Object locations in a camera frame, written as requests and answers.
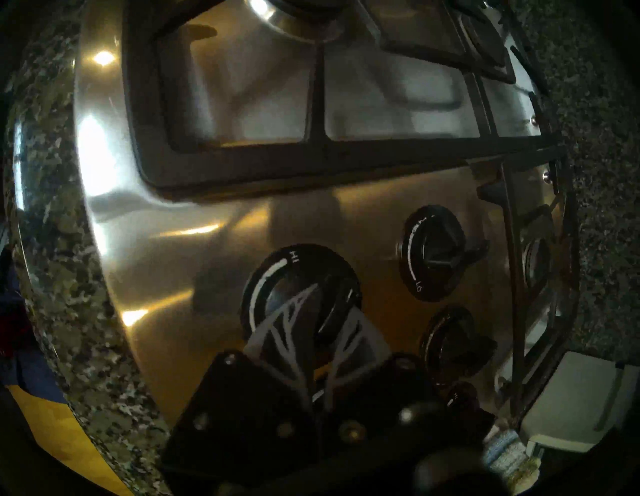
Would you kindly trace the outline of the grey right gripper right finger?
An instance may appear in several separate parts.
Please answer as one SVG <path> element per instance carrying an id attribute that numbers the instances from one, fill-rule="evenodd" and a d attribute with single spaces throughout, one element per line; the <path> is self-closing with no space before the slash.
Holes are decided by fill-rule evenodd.
<path id="1" fill-rule="evenodd" d="M 393 352 L 357 306 L 332 351 L 318 427 L 322 453 L 341 453 L 445 408 L 419 356 Z"/>

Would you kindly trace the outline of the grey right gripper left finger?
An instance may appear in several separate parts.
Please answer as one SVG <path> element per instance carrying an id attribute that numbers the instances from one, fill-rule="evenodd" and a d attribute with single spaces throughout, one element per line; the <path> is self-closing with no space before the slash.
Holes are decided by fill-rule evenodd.
<path id="1" fill-rule="evenodd" d="M 312 407 L 318 284 L 281 304 L 242 351 L 219 353 L 160 457 L 169 488 L 259 487 L 318 462 Z"/>

